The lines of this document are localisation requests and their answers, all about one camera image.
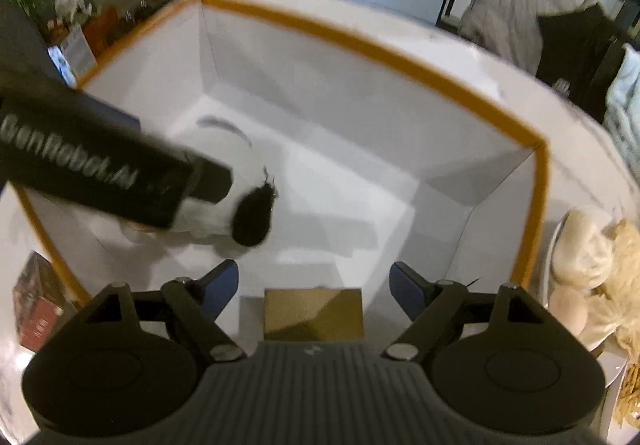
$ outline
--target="light blue towel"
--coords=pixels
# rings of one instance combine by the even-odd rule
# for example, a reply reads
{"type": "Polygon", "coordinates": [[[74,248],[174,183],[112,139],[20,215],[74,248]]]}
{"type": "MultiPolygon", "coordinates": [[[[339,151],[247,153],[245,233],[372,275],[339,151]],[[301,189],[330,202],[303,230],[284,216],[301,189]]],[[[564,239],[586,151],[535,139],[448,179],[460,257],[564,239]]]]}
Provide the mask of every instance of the light blue towel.
{"type": "Polygon", "coordinates": [[[640,53],[625,44],[625,59],[607,91],[604,127],[640,184],[640,53]]]}

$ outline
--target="metal screw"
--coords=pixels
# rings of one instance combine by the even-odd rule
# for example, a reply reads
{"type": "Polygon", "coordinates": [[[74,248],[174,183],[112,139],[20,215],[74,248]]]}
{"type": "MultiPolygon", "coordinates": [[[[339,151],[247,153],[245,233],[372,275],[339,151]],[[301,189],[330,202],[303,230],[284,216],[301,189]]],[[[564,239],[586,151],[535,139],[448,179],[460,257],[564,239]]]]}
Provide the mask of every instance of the metal screw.
{"type": "Polygon", "coordinates": [[[219,344],[209,351],[215,362],[233,362],[241,358],[244,352],[233,344],[219,344]]]}
{"type": "Polygon", "coordinates": [[[386,348],[386,354],[394,360],[398,361],[410,361],[418,356],[420,351],[412,344],[391,344],[386,348]]]}

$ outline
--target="beige cloth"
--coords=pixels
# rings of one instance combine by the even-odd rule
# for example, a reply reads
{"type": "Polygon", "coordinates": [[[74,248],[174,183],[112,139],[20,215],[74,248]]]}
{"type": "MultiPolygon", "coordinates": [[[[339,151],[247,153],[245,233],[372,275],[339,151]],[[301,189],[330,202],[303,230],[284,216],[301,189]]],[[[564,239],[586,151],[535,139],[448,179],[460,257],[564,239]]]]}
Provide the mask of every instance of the beige cloth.
{"type": "Polygon", "coordinates": [[[572,11],[584,0],[475,0],[458,33],[500,58],[535,75],[542,54],[536,17],[572,11]]]}

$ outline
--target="red box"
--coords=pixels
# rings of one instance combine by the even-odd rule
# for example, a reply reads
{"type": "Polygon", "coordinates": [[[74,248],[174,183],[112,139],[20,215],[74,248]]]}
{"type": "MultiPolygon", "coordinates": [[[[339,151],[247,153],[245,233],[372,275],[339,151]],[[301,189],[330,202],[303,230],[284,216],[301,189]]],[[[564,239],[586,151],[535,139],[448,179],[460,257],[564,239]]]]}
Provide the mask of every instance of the red box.
{"type": "Polygon", "coordinates": [[[65,312],[65,295],[51,264],[31,253],[14,287],[15,325],[20,344],[38,351],[65,312]]]}

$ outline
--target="small brown box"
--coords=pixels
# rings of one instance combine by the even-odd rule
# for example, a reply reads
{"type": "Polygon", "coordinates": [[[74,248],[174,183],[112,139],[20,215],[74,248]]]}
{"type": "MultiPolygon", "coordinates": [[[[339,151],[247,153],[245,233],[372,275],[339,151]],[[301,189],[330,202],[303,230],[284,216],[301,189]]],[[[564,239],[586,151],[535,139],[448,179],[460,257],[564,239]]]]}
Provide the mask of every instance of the small brown box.
{"type": "Polygon", "coordinates": [[[65,296],[55,272],[33,252],[14,287],[15,324],[20,344],[38,351],[64,313],[65,296]]]}
{"type": "Polygon", "coordinates": [[[340,342],[364,338],[359,289],[268,289],[264,339],[340,342]]]}

